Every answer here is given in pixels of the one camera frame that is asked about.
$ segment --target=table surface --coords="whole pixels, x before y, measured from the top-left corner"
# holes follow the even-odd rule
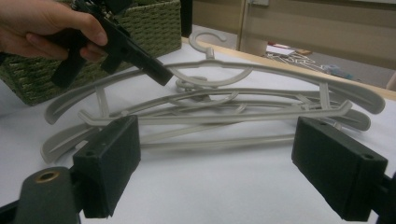
[[[216,49],[216,58],[226,62],[266,63],[315,72],[246,55]],[[181,50],[160,57],[163,63],[195,62],[205,55],[183,44]],[[226,78],[234,71],[195,69],[192,75]],[[146,76],[133,77],[106,88],[110,108],[118,110],[164,95],[176,94],[176,79],[162,87]],[[317,91],[318,87],[289,77],[253,72],[233,87]],[[0,86],[0,204],[18,199],[22,181],[35,171],[51,166],[70,167],[71,153],[53,164],[40,156],[42,144],[53,134],[82,123],[78,111],[97,112],[96,97],[87,97],[69,109],[54,125],[44,120],[49,102],[26,106]],[[386,100],[384,111],[367,114],[372,126],[367,132],[344,132],[389,160],[387,175],[396,171],[395,94],[377,88]],[[203,141],[218,138],[268,136],[295,132],[296,120],[245,122],[169,141]],[[142,127],[140,134],[155,131]],[[347,223],[326,204],[321,195],[291,162],[290,143],[216,149],[142,151],[142,161],[125,189],[114,217],[85,219],[82,223]],[[375,213],[369,223],[375,223]]]

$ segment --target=hand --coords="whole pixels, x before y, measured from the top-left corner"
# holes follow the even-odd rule
[[[83,58],[94,62],[102,58],[104,52],[96,45],[105,45],[107,36],[94,16],[53,0],[0,0],[0,51],[29,58],[65,60],[67,49],[44,37],[65,28],[80,30],[91,40],[80,50]]]

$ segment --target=hanger hook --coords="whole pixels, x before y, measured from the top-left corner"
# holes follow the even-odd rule
[[[219,32],[214,32],[214,31],[194,31],[190,35],[189,42],[190,42],[190,45],[195,50],[205,53],[207,59],[215,59],[215,52],[211,47],[205,48],[198,44],[197,37],[200,35],[213,35],[213,36],[217,37],[219,40],[221,40],[222,42],[225,42],[227,40],[227,38],[225,37],[225,35],[223,35]]]

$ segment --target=black clamp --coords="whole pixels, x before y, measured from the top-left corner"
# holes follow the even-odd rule
[[[74,0],[72,3],[74,10],[90,13],[99,20],[106,31],[107,44],[100,48],[108,56],[101,65],[102,69],[109,74],[113,74],[122,62],[131,63],[164,86],[172,78],[172,72],[165,68],[160,61],[152,58],[145,50],[140,48],[132,40],[130,34],[113,17],[113,14],[118,14],[131,5],[132,0],[103,1]],[[77,30],[72,30],[72,34],[67,38],[67,45],[70,45],[67,46],[69,47],[68,58],[61,62],[51,78],[51,81],[61,88],[67,88],[73,83],[86,62],[80,56],[79,50],[87,44],[88,39],[81,31]],[[49,39],[53,42],[59,42],[57,38],[52,37]]]
[[[25,179],[15,203],[0,208],[0,223],[76,224],[112,216],[140,162],[137,116],[116,119],[73,156],[73,167],[52,167]]]
[[[367,221],[371,210],[377,223],[396,223],[396,174],[384,175],[381,155],[333,126],[299,118],[291,158],[344,220]]]

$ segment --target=wicker basket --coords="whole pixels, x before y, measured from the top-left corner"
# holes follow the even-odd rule
[[[119,18],[119,22],[140,47],[152,56],[158,57],[181,47],[180,2],[179,0],[149,2],[153,1],[155,4],[129,8]],[[0,78],[27,105],[36,105],[65,91],[107,76],[99,63],[87,63],[72,86],[63,90],[50,81],[59,63],[41,58],[7,56],[0,66]],[[120,69],[130,66],[123,63]]]

